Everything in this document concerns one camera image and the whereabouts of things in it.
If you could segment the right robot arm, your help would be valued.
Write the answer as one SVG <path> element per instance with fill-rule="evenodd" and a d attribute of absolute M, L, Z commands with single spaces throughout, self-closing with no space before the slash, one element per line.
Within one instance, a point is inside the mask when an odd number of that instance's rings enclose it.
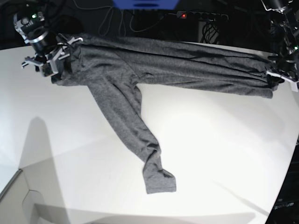
<path fill-rule="evenodd" d="M 24 58 L 21 67 L 33 65 L 43 77 L 59 76 L 64 71 L 64 60 L 71 56 L 74 44 L 82 37 L 67 39 L 56 33 L 49 24 L 44 10 L 38 3 L 25 3 L 13 17 L 14 28 L 35 51 L 34 56 Z"/>

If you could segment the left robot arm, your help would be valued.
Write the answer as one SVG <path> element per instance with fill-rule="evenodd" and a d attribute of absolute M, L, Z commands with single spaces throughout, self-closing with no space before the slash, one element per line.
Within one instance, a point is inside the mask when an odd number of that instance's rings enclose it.
<path fill-rule="evenodd" d="M 265 11 L 274 12 L 273 25 L 282 29 L 282 43 L 277 56 L 270 56 L 271 64 L 266 74 L 290 84 L 291 90 L 299 91 L 299 20 L 292 0 L 263 0 Z"/>

